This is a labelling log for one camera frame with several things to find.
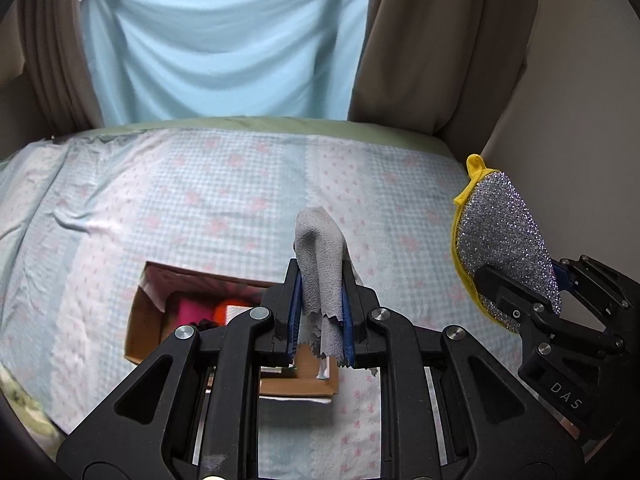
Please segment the black scrunchie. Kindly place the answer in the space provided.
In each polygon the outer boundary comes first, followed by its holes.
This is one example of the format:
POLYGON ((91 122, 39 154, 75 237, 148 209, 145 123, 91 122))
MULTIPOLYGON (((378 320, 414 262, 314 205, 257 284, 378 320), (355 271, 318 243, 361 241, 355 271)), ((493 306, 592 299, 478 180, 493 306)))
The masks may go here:
POLYGON ((209 320, 208 318, 202 318, 200 322, 198 322, 198 329, 202 332, 203 330, 212 330, 213 328, 217 328, 218 324, 215 321, 209 320))

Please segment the orange pompom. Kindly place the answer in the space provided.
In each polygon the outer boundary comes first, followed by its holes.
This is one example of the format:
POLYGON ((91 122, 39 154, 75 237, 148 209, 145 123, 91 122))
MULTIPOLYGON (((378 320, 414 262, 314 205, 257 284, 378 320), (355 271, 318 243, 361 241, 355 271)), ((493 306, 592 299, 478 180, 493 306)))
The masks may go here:
POLYGON ((219 326, 227 325, 236 316, 250 310, 253 306, 239 298, 221 300, 215 304, 213 321, 219 326))

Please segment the magenta pouch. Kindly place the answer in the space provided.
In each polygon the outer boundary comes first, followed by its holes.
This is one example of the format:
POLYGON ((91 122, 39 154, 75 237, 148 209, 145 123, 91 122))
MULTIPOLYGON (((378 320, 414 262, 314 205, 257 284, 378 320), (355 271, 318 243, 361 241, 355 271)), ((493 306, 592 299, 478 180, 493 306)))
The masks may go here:
POLYGON ((213 321, 215 303, 193 297, 181 297, 178 299, 176 321, 178 325, 198 325, 202 318, 213 321))

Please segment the silver glitter scrub pad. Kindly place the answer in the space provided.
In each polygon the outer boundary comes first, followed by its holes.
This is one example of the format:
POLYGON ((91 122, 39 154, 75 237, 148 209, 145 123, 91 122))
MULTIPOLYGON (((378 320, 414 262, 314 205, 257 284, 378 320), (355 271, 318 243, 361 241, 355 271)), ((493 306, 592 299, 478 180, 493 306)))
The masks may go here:
POLYGON ((562 299, 551 256, 521 194, 502 171, 485 165, 482 156, 466 159, 469 183, 454 199, 451 255, 460 280, 480 312, 515 333, 518 322, 499 311, 497 301, 480 293, 474 278, 492 266, 507 278, 548 300, 562 312, 562 299))

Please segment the grey microfibre cloth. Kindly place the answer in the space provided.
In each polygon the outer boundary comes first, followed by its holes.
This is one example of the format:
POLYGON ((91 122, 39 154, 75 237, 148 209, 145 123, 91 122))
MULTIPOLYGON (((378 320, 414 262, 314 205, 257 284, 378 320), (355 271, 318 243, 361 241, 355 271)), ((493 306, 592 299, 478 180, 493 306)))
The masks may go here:
POLYGON ((302 274, 299 341, 318 358, 353 367, 355 335, 344 272, 352 259, 343 232, 324 208, 306 208, 297 215, 294 252, 302 274))

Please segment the white textured cloth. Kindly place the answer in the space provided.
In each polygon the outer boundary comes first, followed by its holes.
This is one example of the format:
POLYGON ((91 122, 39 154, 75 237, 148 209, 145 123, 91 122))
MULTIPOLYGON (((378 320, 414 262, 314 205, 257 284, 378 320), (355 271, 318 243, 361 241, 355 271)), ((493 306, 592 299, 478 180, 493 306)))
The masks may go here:
POLYGON ((226 324, 229 324, 232 320, 234 320, 237 316, 250 312, 252 307, 244 307, 244 306, 228 306, 226 307, 226 324))

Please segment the cardboard box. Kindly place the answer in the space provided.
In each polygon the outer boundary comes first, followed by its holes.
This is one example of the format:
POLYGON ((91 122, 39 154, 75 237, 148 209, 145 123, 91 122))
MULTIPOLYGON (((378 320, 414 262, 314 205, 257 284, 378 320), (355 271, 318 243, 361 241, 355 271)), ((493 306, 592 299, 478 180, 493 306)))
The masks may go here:
MULTIPOLYGON (((175 330, 178 299, 202 298, 215 304, 239 298, 253 307, 262 302, 271 282, 247 280, 164 266, 145 265, 129 313, 125 358, 141 363, 175 330)), ((266 399, 308 400, 329 403, 338 393, 336 361, 316 358, 306 344, 297 346, 287 367, 264 366, 260 370, 260 395, 266 399)))

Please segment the checkered floral bed sheet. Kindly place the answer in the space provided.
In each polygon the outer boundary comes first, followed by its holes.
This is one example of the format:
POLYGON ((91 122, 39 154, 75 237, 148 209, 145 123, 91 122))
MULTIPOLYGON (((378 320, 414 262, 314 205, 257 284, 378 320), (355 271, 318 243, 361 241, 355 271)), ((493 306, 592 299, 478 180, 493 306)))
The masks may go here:
POLYGON ((1 165, 1 361, 63 431, 130 372, 149 262, 280 282, 299 211, 322 207, 378 299, 420 326, 466 327, 508 370, 518 337, 482 315, 450 258, 468 177, 445 144, 373 131, 160 129, 37 142, 1 165))

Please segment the brown curtain right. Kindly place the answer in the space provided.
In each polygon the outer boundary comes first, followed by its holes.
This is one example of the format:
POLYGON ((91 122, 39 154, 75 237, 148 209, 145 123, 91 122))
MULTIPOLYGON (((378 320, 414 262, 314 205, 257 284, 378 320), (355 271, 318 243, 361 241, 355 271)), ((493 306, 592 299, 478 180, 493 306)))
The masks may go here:
POLYGON ((538 0, 369 0, 348 118, 480 152, 523 75, 538 0))

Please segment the brown curtain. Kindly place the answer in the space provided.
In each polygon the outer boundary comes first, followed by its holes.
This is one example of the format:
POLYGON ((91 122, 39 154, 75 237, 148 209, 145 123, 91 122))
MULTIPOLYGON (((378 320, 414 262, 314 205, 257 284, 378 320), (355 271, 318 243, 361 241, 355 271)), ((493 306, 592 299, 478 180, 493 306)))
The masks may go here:
POLYGON ((17 0, 26 73, 56 134, 104 126, 80 30, 80 0, 17 0))
POLYGON ((480 152, 523 75, 538 0, 369 0, 348 118, 480 152))

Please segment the light blue hanging cloth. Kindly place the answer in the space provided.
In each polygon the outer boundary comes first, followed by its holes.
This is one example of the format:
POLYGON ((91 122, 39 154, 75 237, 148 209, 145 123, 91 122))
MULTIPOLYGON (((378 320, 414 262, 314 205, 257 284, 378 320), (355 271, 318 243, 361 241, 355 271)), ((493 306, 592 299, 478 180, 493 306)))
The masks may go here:
POLYGON ((81 0, 109 126, 195 117, 344 119, 368 0, 81 0))

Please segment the brown curtain left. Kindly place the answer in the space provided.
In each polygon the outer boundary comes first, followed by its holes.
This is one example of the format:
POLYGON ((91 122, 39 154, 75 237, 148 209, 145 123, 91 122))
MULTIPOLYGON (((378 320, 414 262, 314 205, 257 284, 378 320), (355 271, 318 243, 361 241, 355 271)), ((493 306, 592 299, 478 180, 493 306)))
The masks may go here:
POLYGON ((80 0, 17 0, 26 73, 56 134, 104 126, 80 30, 80 0))

